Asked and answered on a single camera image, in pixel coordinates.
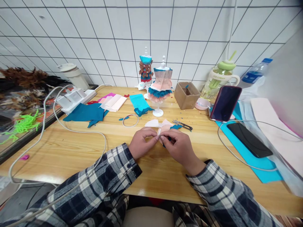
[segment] person's left hand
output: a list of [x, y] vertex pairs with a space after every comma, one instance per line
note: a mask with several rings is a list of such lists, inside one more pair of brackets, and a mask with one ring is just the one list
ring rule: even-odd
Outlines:
[[[153, 136], [153, 138], [146, 142], [145, 138]], [[157, 132], [150, 127], [144, 127], [137, 131], [128, 146], [130, 153], [133, 158], [137, 160], [144, 156], [159, 140], [159, 136], [157, 136]]]

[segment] pink clip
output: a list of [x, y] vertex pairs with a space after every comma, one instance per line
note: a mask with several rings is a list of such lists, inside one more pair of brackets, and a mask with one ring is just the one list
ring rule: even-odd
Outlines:
[[20, 160], [27, 160], [29, 158], [29, 154], [24, 155]]

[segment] power strip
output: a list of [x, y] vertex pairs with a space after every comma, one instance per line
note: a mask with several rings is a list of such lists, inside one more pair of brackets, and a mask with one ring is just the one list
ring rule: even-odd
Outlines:
[[79, 100], [79, 102], [73, 103], [69, 108], [62, 108], [61, 110], [66, 113], [66, 115], [69, 115], [80, 103], [87, 104], [88, 101], [95, 97], [97, 94], [95, 90], [86, 90], [84, 93], [86, 96]]

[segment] hand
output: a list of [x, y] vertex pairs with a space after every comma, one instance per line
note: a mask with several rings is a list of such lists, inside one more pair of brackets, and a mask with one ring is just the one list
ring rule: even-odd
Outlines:
[[199, 174], [206, 166], [193, 152], [189, 136], [176, 129], [170, 129], [160, 134], [161, 140], [171, 156], [192, 175]]
[[[153, 136], [153, 138], [146, 142], [145, 138]], [[159, 140], [159, 136], [157, 136], [157, 132], [150, 127], [144, 127], [137, 131], [128, 146], [130, 153], [133, 158], [137, 160], [144, 156]]]

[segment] blue bottle cap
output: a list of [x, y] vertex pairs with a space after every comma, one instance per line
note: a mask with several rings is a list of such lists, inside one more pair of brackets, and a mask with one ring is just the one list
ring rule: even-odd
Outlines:
[[262, 62], [271, 63], [272, 59], [271, 58], [264, 58]]

